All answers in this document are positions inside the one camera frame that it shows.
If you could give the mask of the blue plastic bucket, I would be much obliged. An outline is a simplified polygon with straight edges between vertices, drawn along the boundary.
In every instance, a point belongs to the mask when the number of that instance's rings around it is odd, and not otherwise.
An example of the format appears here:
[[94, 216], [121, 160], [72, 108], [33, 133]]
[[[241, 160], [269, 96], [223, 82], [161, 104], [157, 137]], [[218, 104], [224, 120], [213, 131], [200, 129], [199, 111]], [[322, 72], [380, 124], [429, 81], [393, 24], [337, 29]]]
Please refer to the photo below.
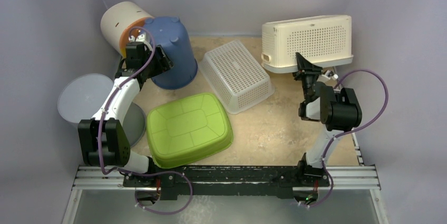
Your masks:
[[152, 78], [155, 85], [166, 90], [187, 86], [197, 75], [198, 65], [194, 57], [187, 29], [180, 18], [163, 16], [147, 18], [143, 28], [148, 30], [160, 45], [173, 67]]

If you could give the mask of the large cream laundry basket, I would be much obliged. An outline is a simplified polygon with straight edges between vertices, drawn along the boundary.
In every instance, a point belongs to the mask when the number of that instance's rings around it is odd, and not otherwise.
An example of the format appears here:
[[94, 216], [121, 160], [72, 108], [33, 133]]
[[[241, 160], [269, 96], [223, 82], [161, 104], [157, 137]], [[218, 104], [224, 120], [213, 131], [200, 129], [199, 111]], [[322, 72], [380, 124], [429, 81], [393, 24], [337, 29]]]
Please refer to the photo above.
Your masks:
[[261, 30], [262, 66], [273, 73], [296, 72], [296, 53], [323, 68], [350, 64], [354, 58], [349, 15], [268, 22]]

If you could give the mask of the small white perforated basket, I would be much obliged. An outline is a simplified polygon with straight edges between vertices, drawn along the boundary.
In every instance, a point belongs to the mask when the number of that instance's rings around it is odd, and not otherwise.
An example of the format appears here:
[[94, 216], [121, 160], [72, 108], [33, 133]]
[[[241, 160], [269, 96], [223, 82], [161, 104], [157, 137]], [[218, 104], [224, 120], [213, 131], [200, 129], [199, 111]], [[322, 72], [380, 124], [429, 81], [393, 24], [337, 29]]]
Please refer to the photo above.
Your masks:
[[230, 114], [238, 114], [274, 94], [270, 76], [239, 40], [205, 53], [198, 68]]

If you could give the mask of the green plastic tray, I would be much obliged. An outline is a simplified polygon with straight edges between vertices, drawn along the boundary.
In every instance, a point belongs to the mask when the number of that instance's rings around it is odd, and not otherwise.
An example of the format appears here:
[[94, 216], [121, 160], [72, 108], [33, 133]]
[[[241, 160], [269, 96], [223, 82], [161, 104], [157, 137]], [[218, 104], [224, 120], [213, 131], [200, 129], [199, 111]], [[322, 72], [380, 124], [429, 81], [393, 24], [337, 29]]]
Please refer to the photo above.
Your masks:
[[146, 128], [153, 162], [163, 169], [200, 161], [227, 149], [234, 141], [225, 108], [209, 92], [152, 109]]

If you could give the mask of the grey plastic bucket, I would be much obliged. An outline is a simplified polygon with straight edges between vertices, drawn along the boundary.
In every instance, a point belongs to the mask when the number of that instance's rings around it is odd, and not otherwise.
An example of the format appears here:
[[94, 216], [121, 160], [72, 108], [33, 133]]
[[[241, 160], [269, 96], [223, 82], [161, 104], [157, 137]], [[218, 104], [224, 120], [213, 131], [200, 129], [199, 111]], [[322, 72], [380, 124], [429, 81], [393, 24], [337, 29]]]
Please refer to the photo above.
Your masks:
[[[113, 81], [102, 74], [82, 75], [70, 82], [61, 92], [57, 108], [60, 116], [77, 128], [82, 119], [91, 118], [112, 91]], [[145, 113], [132, 103], [124, 118], [123, 129], [133, 147], [145, 133]]]

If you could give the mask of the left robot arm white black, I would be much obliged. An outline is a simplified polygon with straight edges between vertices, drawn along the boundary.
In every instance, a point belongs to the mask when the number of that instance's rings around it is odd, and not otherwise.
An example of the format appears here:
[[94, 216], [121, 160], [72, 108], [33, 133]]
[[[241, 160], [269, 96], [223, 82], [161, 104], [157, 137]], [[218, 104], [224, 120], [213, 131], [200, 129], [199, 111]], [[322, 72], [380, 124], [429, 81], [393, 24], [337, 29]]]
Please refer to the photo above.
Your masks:
[[129, 42], [128, 55], [122, 59], [114, 76], [113, 88], [99, 110], [78, 123], [82, 158], [86, 165], [100, 167], [103, 174], [113, 170], [137, 174], [145, 187], [157, 181], [150, 157], [131, 150], [123, 121], [146, 80], [169, 71], [173, 62], [161, 45]]

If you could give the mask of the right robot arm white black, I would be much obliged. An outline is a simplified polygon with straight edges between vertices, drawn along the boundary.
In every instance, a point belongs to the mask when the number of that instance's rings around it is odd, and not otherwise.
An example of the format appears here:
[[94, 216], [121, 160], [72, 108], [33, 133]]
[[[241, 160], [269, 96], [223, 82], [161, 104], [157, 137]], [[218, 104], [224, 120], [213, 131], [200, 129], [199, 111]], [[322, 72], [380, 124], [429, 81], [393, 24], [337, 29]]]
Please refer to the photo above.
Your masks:
[[302, 120], [320, 122], [323, 129], [310, 150], [306, 151], [298, 163], [297, 181], [307, 186], [316, 178], [323, 177], [325, 158], [333, 152], [338, 134], [349, 132], [359, 126], [362, 110], [353, 89], [342, 88], [337, 91], [326, 84], [328, 80], [336, 80], [337, 75], [331, 71], [323, 71], [305, 59], [299, 52], [295, 53], [297, 72], [294, 80], [301, 81], [304, 94], [298, 108]]

